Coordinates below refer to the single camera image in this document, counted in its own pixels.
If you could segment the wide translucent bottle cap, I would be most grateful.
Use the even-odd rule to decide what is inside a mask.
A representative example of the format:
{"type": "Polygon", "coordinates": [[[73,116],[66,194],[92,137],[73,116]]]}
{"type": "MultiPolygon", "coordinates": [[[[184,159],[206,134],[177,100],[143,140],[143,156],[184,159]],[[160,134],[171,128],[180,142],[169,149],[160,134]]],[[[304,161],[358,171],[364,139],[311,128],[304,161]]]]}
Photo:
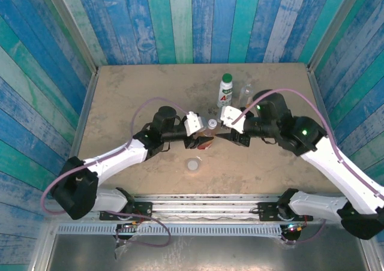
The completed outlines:
{"type": "Polygon", "coordinates": [[[200,168],[200,161],[198,159],[190,158],[186,161],[186,167],[189,172],[196,173],[200,168]]]}

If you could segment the aluminium mounting rail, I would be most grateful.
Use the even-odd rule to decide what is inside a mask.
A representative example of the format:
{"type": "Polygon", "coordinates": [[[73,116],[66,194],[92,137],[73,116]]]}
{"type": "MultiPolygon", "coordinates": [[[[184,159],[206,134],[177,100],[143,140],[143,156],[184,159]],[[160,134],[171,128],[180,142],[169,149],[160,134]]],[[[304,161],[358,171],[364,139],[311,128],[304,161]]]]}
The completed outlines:
{"type": "Polygon", "coordinates": [[[274,194],[152,194],[137,195],[152,203],[153,218],[177,222],[257,222],[260,203],[278,201],[274,194]]]}

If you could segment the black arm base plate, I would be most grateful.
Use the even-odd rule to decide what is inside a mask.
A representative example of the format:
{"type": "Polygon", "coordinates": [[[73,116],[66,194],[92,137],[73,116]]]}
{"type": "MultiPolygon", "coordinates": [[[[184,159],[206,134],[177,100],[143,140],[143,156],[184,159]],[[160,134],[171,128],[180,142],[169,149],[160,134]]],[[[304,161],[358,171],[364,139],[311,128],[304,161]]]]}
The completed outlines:
{"type": "Polygon", "coordinates": [[[147,221],[145,218],[139,218],[137,215],[145,215],[145,216],[151,216],[152,215],[152,202],[136,202],[133,206],[132,211],[123,211],[127,213],[132,213],[134,216],[118,216],[113,215],[108,212],[100,212],[99,214],[99,220],[101,221],[147,221]]]}
{"type": "Polygon", "coordinates": [[[261,221],[312,221],[312,216],[297,215],[293,210],[284,204],[277,202],[262,202],[257,205],[257,213],[261,221]]]}

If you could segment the clear bottle orange white label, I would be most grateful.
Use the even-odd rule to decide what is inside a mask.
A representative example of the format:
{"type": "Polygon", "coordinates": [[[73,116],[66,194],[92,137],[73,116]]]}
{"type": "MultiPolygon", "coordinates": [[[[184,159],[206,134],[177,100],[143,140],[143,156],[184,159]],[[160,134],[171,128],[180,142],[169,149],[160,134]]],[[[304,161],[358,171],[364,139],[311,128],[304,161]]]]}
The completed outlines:
{"type": "Polygon", "coordinates": [[[253,102],[253,96],[254,96],[253,85],[249,83],[243,86],[239,94],[238,106],[248,108],[250,104],[253,102]]]}

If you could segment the aluminium frame post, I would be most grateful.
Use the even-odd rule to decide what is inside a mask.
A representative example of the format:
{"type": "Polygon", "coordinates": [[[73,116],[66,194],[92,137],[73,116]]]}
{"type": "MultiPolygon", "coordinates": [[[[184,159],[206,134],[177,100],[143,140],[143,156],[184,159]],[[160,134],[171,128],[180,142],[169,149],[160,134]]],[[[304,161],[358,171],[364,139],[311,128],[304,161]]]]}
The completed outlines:
{"type": "Polygon", "coordinates": [[[340,6],[337,8],[335,15],[333,16],[330,24],[328,25],[323,37],[317,45],[311,59],[307,64],[307,70],[311,73],[314,72],[323,58],[325,52],[330,46],[332,40],[336,36],[342,23],[346,19],[347,15],[351,11],[356,0],[343,0],[340,6]]]}
{"type": "Polygon", "coordinates": [[[88,49],[86,41],[84,40],[84,37],[82,36],[80,29],[68,5],[65,3],[64,0],[51,0],[51,1],[53,2],[56,10],[58,11],[62,21],[67,27],[74,42],[77,44],[79,52],[82,54],[88,68],[92,73],[96,73],[98,70],[98,67],[96,66],[92,58],[91,52],[88,49]]]}

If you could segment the amber drink bottle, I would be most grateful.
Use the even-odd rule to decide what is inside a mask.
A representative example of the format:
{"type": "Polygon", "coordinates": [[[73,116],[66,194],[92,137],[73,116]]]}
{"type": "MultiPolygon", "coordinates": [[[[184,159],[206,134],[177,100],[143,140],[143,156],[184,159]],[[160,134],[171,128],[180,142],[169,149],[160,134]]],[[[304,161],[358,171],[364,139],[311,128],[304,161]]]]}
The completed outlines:
{"type": "Polygon", "coordinates": [[[204,131],[198,133],[198,136],[214,137],[216,135],[216,133],[217,133],[217,127],[214,130],[210,130],[207,127],[204,131]]]}

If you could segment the steel sheet panel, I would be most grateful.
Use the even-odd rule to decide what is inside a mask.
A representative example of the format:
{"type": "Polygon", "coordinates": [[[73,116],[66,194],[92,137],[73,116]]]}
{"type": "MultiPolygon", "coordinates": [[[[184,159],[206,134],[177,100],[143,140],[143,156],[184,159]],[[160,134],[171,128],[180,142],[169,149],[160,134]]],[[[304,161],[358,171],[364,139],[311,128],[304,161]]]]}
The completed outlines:
{"type": "Polygon", "coordinates": [[[165,248],[111,236],[59,235],[48,271],[367,271],[356,239],[327,229],[317,239],[288,246],[262,237],[175,236],[165,248]]]}

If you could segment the aluminium table edge rail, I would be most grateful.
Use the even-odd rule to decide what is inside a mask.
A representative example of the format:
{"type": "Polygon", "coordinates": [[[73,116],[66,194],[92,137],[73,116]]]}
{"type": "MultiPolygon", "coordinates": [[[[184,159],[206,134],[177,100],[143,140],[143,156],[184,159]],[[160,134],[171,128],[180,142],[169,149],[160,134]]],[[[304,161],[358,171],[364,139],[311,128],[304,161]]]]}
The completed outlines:
{"type": "Polygon", "coordinates": [[[329,116],[327,114],[325,104],[323,102],[323,98],[320,93],[319,86],[317,84],[316,76],[314,71],[311,71],[309,68],[307,68],[307,76],[308,80],[311,86],[311,90],[314,96],[314,100],[316,102],[317,109],[320,113],[320,120],[322,122],[322,125],[324,129],[326,130],[327,136],[330,140],[331,148],[334,151],[335,154],[339,154],[337,144],[335,142],[334,133],[331,128],[331,123],[329,120],[329,116]]]}
{"type": "Polygon", "coordinates": [[[98,72],[99,72],[99,70],[97,70],[96,72],[94,72],[92,74],[90,82],[89,82],[88,90],[87,90],[85,100],[83,103],[83,107],[82,107],[82,112],[81,112],[80,117],[79,117],[79,122],[78,122],[78,125],[76,128],[73,144],[71,146],[71,150],[70,150],[70,154],[69,154],[70,158],[73,156],[78,156],[78,154],[79,154],[79,150],[80,150],[80,147],[82,144],[83,135],[85,132],[86,123],[87,123],[89,112],[90,112],[91,106],[92,106],[92,100],[93,100],[95,90],[97,87],[97,82],[98,82],[98,77],[99,77],[98,72]]]}

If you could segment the white bottle red letter label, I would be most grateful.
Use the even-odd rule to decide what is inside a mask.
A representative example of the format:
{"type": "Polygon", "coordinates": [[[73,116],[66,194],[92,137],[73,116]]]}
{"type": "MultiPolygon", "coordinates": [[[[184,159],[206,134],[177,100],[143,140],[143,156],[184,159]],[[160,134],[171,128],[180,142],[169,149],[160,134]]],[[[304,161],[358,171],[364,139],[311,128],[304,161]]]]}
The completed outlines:
{"type": "Polygon", "coordinates": [[[220,88],[218,92],[217,106],[219,108],[229,106],[232,103],[233,83],[232,82],[220,82],[220,88]]]}

